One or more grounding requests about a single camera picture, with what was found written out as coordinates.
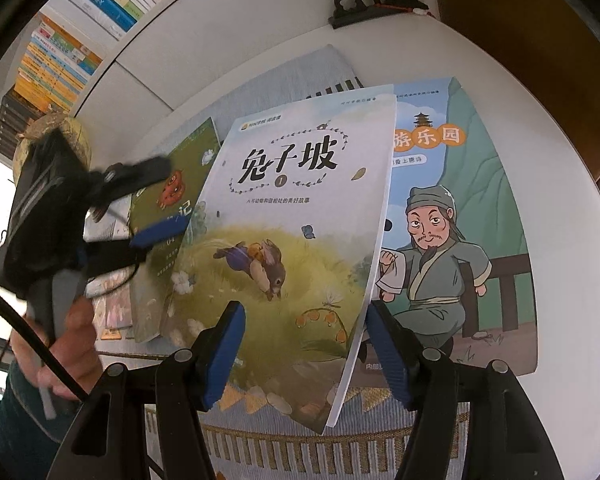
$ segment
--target bookshelf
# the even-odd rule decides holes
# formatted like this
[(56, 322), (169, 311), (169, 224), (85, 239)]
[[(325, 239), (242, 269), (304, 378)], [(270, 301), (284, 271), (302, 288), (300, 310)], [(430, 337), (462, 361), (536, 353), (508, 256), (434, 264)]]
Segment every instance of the bookshelf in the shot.
[(10, 70), (8, 84), (0, 81), (0, 160), (13, 158), (28, 123), (69, 112), (102, 60), (162, 1), (49, 0), (3, 62)]

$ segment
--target cartoon man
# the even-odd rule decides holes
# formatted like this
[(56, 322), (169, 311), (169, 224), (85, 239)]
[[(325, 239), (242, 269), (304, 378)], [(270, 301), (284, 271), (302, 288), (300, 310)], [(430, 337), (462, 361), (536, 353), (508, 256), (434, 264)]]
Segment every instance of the cartoon man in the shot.
[(478, 296), (487, 292), (491, 263), (480, 246), (464, 241), (456, 227), (454, 198), (445, 187), (414, 187), (405, 213), (411, 245), (397, 251), (382, 249), (379, 297), (390, 302), (405, 289), (410, 308), (395, 319), (413, 330), (424, 346), (449, 355), (452, 336), (465, 318), (459, 262), (470, 264)]

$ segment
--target picture book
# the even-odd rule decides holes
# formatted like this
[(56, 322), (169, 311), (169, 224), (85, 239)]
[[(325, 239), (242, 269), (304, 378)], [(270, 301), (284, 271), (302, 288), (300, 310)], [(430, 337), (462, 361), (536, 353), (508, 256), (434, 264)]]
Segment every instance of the picture book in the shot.
[[(455, 362), (536, 369), (532, 269), (498, 153), (455, 78), (395, 86), (397, 122), (374, 295)], [(356, 385), (379, 380), (363, 342)], [(377, 384), (366, 381), (366, 384)]]
[[(171, 176), (132, 196), (131, 229), (136, 232), (169, 216), (191, 214), (218, 151), (216, 130), (208, 119), (169, 154)], [(182, 236), (155, 246), (131, 283), (132, 317), (138, 342), (148, 341), (160, 332), (160, 319), (173, 291), (171, 267), (181, 241)]]
[(240, 301), (230, 382), (317, 433), (338, 415), (358, 354), (394, 128), (391, 86), (238, 119), (170, 270), (163, 335), (190, 346)]

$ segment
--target white shelf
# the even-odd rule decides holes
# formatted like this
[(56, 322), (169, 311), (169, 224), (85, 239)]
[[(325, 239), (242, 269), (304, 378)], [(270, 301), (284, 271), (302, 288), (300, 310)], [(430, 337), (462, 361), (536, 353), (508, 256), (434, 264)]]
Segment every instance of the white shelf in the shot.
[(102, 59), (118, 44), (116, 38), (69, 0), (49, 0), (40, 10)]

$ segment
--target cartoon rabbit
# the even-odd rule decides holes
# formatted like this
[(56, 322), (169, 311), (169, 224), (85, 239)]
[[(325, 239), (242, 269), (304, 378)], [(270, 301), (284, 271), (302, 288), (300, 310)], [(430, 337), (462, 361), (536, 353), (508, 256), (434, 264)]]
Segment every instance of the cartoon rabbit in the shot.
[(280, 298), (286, 271), (282, 264), (282, 253), (271, 240), (248, 246), (240, 242), (233, 247), (218, 249), (214, 258), (224, 258), (231, 269), (247, 273), (269, 301), (273, 296)]

